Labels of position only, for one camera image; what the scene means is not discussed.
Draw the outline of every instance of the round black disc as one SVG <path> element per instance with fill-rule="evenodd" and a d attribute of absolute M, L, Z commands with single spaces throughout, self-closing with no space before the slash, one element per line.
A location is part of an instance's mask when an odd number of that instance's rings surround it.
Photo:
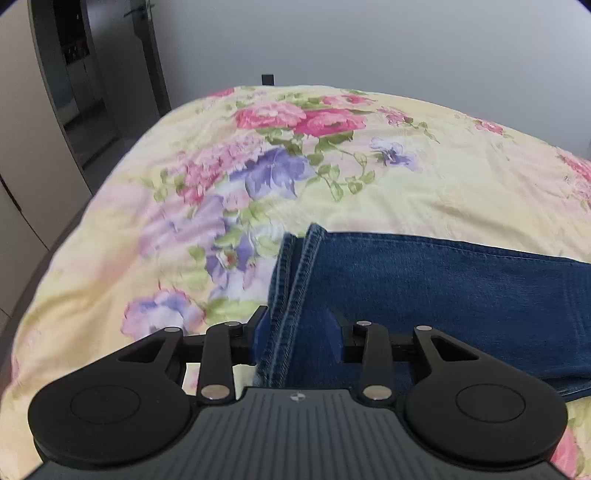
<path fill-rule="evenodd" d="M 147 364 L 82 369 L 43 388 L 29 408 L 40 452 L 76 468 L 120 465 L 173 442 L 190 417 L 189 399 Z"/>
<path fill-rule="evenodd" d="M 410 392 L 405 416 L 426 444 L 476 465 L 547 458 L 566 425 L 566 407 L 549 385 L 507 365 L 454 362 Z"/>

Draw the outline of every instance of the denim fabric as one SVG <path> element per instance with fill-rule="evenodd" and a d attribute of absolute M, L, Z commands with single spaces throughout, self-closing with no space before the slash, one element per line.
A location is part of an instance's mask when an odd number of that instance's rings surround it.
<path fill-rule="evenodd" d="M 392 333 L 432 325 L 546 380 L 566 400 L 591 389 L 591 265 L 418 236 L 329 233 L 311 225 L 286 235 L 269 291 L 271 331 L 256 383 L 350 387 L 322 316 L 337 308 Z M 410 386 L 397 366 L 397 389 Z"/>

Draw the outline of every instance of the floral bedspread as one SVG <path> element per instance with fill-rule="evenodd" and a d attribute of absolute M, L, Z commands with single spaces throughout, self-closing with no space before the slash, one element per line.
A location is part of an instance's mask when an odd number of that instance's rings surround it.
<path fill-rule="evenodd" d="M 0 405 L 0 477 L 39 463 L 27 408 L 42 386 L 167 325 L 203 333 L 247 320 L 266 301 L 283 233 L 310 222 L 591 262 L 591 161 L 357 90 L 237 87 L 176 109 L 108 178 L 22 320 Z M 197 372 L 189 366 L 189 392 Z M 240 388 L 252 369 L 235 375 Z M 569 404 L 554 455 L 570 477 L 591 478 L 590 408 Z"/>

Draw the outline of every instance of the door handle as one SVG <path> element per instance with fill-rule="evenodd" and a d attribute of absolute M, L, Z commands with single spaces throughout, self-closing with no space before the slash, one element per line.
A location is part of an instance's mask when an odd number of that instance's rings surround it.
<path fill-rule="evenodd" d="M 148 6 L 150 7 L 150 9 L 152 9 L 152 7 L 155 7 L 155 5 L 153 3 L 149 3 Z M 137 8 L 132 8 L 131 10 L 129 10 L 129 12 L 127 12 L 126 14 L 123 15 L 123 18 L 127 17 L 128 15 L 131 15 L 132 13 L 135 12 L 145 12 L 147 9 L 146 5 L 140 5 Z"/>
<path fill-rule="evenodd" d="M 126 14 L 123 15 L 123 18 L 125 18 L 128 15 L 131 15 L 132 13 L 135 13 L 135 12 L 145 12 L 145 11 L 146 11 L 146 6 L 145 5 L 140 5 L 137 8 L 133 8 L 133 9 L 129 10 L 129 12 L 127 12 Z"/>

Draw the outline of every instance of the white cabinet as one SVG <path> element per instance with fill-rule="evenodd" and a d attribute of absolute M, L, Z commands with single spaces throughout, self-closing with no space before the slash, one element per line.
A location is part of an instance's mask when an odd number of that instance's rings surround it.
<path fill-rule="evenodd" d="M 0 17 L 0 46 L 0 174 L 24 217 L 50 247 L 90 198 L 90 190 L 47 93 L 27 0 L 17 0 Z M 6 281 L 3 274 L 0 281 Z"/>
<path fill-rule="evenodd" d="M 0 309 L 11 315 L 47 249 L 0 186 Z M 0 319 L 0 331 L 4 327 Z"/>
<path fill-rule="evenodd" d="M 2 310 L 0 310 L 0 334 L 4 330 L 4 327 L 6 326 L 7 321 L 8 321 L 8 315 L 6 315 L 6 313 L 4 313 Z"/>

